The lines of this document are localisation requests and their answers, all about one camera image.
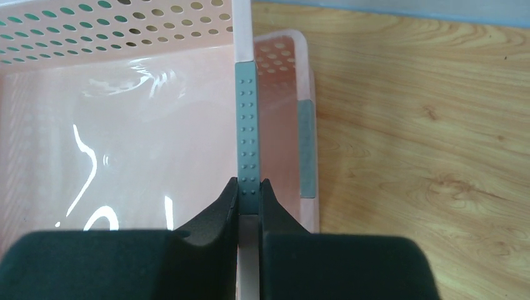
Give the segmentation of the pink perforated plastic basket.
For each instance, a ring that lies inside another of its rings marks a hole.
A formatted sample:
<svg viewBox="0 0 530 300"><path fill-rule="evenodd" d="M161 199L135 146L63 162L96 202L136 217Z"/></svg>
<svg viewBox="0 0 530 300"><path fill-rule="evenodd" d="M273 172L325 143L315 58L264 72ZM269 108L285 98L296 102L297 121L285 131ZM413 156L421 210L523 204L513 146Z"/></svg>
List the pink perforated plastic basket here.
<svg viewBox="0 0 530 300"><path fill-rule="evenodd" d="M250 1L1 2L1 261L38 231L169 230L255 100Z"/></svg>

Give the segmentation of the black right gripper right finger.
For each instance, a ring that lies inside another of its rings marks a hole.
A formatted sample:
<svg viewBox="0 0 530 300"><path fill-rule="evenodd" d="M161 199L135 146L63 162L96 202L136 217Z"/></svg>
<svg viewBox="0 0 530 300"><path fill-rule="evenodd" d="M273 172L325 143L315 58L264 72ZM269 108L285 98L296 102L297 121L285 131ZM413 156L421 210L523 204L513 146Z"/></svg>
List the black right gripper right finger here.
<svg viewBox="0 0 530 300"><path fill-rule="evenodd" d="M278 202L259 200L262 299L439 299L429 262L411 239L311 233Z"/></svg>

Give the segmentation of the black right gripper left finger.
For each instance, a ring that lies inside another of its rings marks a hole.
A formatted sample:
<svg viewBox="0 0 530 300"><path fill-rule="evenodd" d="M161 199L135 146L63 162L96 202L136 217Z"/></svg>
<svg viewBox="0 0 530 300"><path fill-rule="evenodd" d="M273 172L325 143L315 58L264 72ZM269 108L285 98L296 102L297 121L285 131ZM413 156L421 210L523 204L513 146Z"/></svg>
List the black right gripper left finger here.
<svg viewBox="0 0 530 300"><path fill-rule="evenodd" d="M1 261L2 299L234 299L238 182L169 230L38 231Z"/></svg>

